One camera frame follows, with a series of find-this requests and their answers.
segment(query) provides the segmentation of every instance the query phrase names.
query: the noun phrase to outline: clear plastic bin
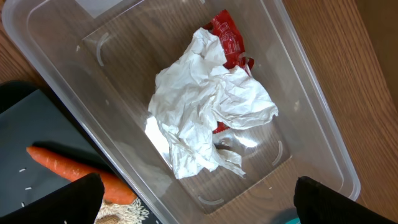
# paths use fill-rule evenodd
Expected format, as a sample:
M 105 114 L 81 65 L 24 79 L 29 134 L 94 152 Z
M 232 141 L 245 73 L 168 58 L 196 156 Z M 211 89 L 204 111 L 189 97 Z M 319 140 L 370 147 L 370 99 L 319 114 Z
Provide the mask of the clear plastic bin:
M 220 141 L 243 157 L 176 180 L 147 111 L 155 75 L 227 9 L 279 107 L 267 125 Z M 360 183 L 279 0 L 7 0 L 7 33 L 118 171 L 164 223 L 274 223 L 307 175 L 356 200 Z

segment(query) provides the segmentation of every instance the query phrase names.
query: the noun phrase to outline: white paper towel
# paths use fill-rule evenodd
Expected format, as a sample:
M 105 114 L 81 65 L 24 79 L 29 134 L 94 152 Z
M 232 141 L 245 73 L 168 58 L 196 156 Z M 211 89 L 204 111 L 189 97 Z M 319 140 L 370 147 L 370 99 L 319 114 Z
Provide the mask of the white paper towel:
M 247 129 L 278 115 L 264 87 L 238 66 L 224 68 L 225 62 L 219 38 L 200 28 L 180 59 L 156 76 L 148 110 L 169 142 L 177 179 L 218 166 L 243 176 L 241 156 L 213 144 L 217 121 Z

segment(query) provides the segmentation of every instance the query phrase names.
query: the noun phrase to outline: carrot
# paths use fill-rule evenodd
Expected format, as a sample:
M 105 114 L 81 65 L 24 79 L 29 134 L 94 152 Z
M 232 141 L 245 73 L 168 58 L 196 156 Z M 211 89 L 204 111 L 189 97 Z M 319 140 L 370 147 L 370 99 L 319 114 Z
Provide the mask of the carrot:
M 114 174 L 81 164 L 41 147 L 30 146 L 26 151 L 33 160 L 70 181 L 90 173 L 98 173 L 105 187 L 104 199 L 109 202 L 129 205 L 137 198 L 134 192 Z

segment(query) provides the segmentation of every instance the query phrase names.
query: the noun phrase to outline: wooden table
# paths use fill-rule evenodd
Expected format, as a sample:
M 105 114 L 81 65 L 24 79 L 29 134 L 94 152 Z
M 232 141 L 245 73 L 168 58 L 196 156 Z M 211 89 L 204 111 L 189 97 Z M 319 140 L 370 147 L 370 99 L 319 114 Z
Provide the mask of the wooden table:
M 398 114 L 355 1 L 284 3 L 359 175 L 358 202 L 398 222 Z M 0 71 L 0 82 L 48 88 L 3 26 Z

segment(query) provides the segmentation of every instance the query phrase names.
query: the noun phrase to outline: red candy wrapper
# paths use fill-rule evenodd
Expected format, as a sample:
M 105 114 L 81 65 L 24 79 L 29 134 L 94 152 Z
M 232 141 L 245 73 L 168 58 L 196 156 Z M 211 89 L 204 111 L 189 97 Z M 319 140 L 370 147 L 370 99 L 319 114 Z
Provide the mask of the red candy wrapper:
M 245 52 L 243 38 L 227 10 L 222 10 L 211 20 L 211 23 L 205 25 L 203 28 L 210 30 L 213 35 L 216 35 L 220 38 L 227 60 L 227 62 L 224 64 L 224 67 L 227 69 L 232 69 L 238 65 L 239 67 L 246 69 L 246 64 L 248 65 L 249 69 L 253 67 L 253 59 L 242 57 L 243 53 Z M 218 126 L 213 131 L 213 134 L 220 133 L 229 128 L 222 122 L 217 123 Z

